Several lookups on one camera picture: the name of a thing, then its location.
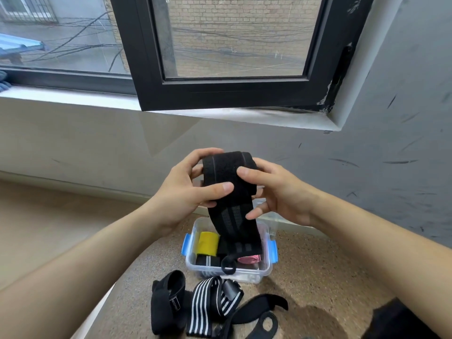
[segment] blue roof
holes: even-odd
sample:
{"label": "blue roof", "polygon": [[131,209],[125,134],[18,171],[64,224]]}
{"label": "blue roof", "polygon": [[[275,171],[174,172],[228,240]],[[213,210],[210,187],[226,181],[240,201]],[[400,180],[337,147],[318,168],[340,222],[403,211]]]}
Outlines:
{"label": "blue roof", "polygon": [[42,41],[0,33],[0,57],[33,50],[45,50],[44,43]]}

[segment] fingernail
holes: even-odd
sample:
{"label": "fingernail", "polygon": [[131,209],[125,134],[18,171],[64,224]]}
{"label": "fingernail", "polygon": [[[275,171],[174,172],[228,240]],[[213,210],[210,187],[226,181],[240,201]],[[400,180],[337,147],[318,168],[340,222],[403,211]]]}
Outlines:
{"label": "fingernail", "polygon": [[231,182],[225,182],[223,183],[223,189],[225,190],[225,192],[230,192],[232,191],[232,189],[234,189],[234,184],[232,184]]}
{"label": "fingernail", "polygon": [[237,173],[238,174],[241,174],[242,176],[246,176],[247,174],[248,174],[248,171],[249,171],[250,169],[248,169],[248,168],[245,168],[244,166],[239,166],[238,168],[237,168]]}

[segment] window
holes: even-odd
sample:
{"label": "window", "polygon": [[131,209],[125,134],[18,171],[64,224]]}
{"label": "window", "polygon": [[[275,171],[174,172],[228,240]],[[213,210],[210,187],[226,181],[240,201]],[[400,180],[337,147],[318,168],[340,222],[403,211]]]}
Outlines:
{"label": "window", "polygon": [[0,69],[18,85],[136,94],[110,0],[0,0]]}
{"label": "window", "polygon": [[48,0],[0,0],[1,14],[11,22],[56,22]]}
{"label": "window", "polygon": [[135,93],[144,111],[328,112],[372,2],[1,0],[0,68],[18,84]]}
{"label": "window", "polygon": [[328,111],[373,0],[112,0],[143,110]]}

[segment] forearm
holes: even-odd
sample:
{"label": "forearm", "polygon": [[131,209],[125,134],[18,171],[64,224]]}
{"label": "forearm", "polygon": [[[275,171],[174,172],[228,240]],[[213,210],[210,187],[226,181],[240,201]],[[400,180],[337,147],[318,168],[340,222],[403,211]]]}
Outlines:
{"label": "forearm", "polygon": [[70,338],[155,228],[138,209],[2,290],[0,337]]}
{"label": "forearm", "polygon": [[433,331],[452,338],[452,250],[328,194],[313,222]]}

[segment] right hand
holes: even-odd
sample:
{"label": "right hand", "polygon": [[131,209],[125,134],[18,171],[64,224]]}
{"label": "right hand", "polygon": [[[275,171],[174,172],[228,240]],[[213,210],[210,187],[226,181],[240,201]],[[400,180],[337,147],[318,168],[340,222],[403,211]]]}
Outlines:
{"label": "right hand", "polygon": [[281,165],[253,158],[262,170],[237,169],[237,175],[246,182],[262,185],[255,198],[265,198],[266,202],[250,211],[246,218],[255,219],[274,211],[283,218],[302,226],[312,226],[312,212],[320,199],[321,191],[299,180]]}

